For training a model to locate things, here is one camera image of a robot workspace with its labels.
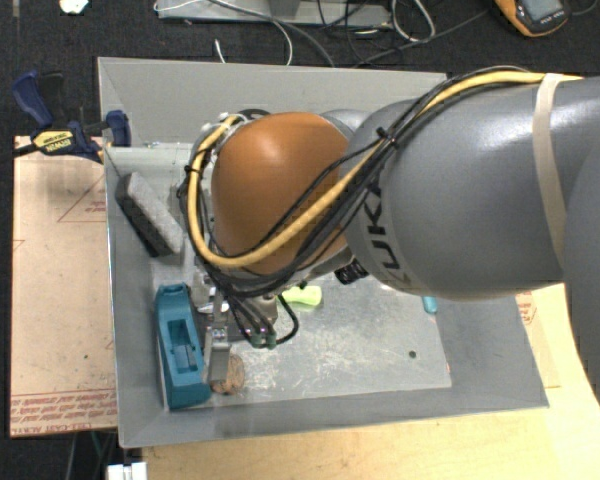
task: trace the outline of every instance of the gray plate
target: gray plate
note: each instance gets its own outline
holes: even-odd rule
[[[372,279],[344,287],[328,276],[320,280],[322,305],[299,311],[301,330],[290,343],[273,352],[236,346],[246,366],[242,395],[214,395],[205,407],[166,411],[152,324],[153,297],[159,283],[193,279],[195,270],[190,249],[182,257],[150,260],[113,198],[119,177],[141,172],[172,205],[172,187],[181,179],[190,143],[202,122],[221,110],[259,106],[271,111],[370,111],[417,96],[441,76],[123,59],[100,59],[99,67],[103,113],[114,108],[126,111],[134,143],[186,142],[109,150],[105,157],[123,447],[547,404],[514,298],[480,303],[440,300],[434,319],[417,297],[383,289]],[[217,83],[224,75],[235,81],[231,87]],[[371,80],[378,84],[370,85]],[[188,84],[204,88],[205,97]],[[307,92],[317,85],[324,90]],[[283,333],[282,318],[279,325]]]

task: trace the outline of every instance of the cardboard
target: cardboard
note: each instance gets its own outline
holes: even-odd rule
[[[12,437],[117,425],[104,166],[93,161],[14,161],[10,398]]]

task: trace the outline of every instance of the green object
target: green object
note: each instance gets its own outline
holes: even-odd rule
[[[273,334],[267,334],[267,348],[269,350],[273,350],[274,348],[276,348],[276,333],[274,332]]]
[[[317,306],[322,300],[322,288],[319,286],[294,286],[282,293],[287,302],[298,302],[307,306]]]

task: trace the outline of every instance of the blue plastic part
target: blue plastic part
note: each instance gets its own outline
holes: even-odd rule
[[[182,409],[207,401],[211,388],[202,381],[204,358],[186,284],[160,286],[155,318],[167,406]]]
[[[98,151],[100,151],[102,148],[97,142],[91,140],[91,137],[87,138],[85,136],[80,123],[78,121],[69,121],[67,123],[67,128],[71,130],[73,136],[76,138],[76,145],[71,151],[68,152],[68,154],[81,156],[95,162],[100,162]]]
[[[430,315],[435,315],[438,312],[438,301],[435,297],[422,297],[422,304],[424,305],[424,310]]]
[[[53,115],[38,90],[37,76],[35,69],[27,71],[11,84],[11,92],[18,106],[36,120],[39,130],[44,130],[53,124]]]
[[[105,119],[113,133],[113,145],[118,147],[131,146],[131,129],[129,120],[122,110],[112,110]]]

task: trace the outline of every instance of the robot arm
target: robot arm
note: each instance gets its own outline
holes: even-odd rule
[[[368,116],[232,116],[214,133],[192,155],[185,206],[231,300],[347,266],[450,299],[565,282],[581,355],[600,366],[600,347],[582,346],[587,332],[600,343],[600,77],[489,69]]]

